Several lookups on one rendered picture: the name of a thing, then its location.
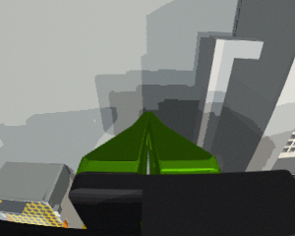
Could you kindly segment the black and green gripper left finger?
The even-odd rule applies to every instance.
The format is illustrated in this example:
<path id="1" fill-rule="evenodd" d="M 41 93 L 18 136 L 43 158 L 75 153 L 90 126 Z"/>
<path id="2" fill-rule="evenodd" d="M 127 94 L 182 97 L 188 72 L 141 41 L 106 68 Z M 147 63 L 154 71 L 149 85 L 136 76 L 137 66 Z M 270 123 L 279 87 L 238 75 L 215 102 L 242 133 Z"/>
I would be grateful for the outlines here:
<path id="1" fill-rule="evenodd" d="M 83 156 L 76 175 L 85 171 L 147 174 L 147 170 L 148 112 L 144 112 L 134 125 Z"/>

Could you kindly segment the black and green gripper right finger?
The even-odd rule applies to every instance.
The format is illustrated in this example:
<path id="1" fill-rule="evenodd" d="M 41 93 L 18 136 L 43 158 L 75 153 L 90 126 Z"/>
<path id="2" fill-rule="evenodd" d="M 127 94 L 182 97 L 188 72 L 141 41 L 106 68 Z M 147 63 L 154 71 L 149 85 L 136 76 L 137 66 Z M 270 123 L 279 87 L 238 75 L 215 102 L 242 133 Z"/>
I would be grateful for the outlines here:
<path id="1" fill-rule="evenodd" d="M 221 173 L 215 156 L 165 126 L 148 113 L 149 173 Z"/>

